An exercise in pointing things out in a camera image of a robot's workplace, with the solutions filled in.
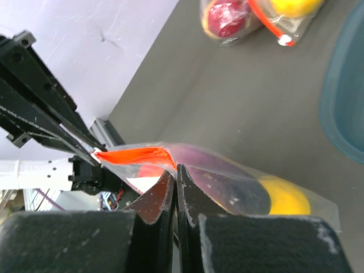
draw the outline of teal container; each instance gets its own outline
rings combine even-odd
[[[324,81],[320,121],[340,151],[364,163],[364,1],[339,36]]]

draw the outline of lemon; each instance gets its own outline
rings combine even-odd
[[[289,18],[305,16],[319,8],[324,0],[271,0],[276,13]]]
[[[307,197],[296,185],[275,176],[259,179],[271,199],[269,214],[309,215],[311,206]]]

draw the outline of clear plastic bag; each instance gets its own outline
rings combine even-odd
[[[201,24],[214,41],[238,42],[262,24],[247,0],[200,0]]]
[[[305,33],[325,0],[247,0],[255,15],[278,38],[293,46]]]
[[[176,175],[186,166],[195,184],[231,214],[312,215],[340,231],[337,205],[286,180],[239,165],[190,144],[138,144],[99,152],[96,156],[130,187],[143,194],[164,170]]]

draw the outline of gray floor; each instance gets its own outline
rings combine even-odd
[[[294,48],[267,31],[221,48],[198,1],[180,0],[110,116],[126,143],[201,145],[336,202],[342,244],[364,270],[364,166],[336,150],[318,119],[324,73],[358,0],[329,0]]]

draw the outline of red ball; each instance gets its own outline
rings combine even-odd
[[[216,0],[208,11],[209,30],[218,37],[230,37],[245,27],[250,13],[246,0]]]

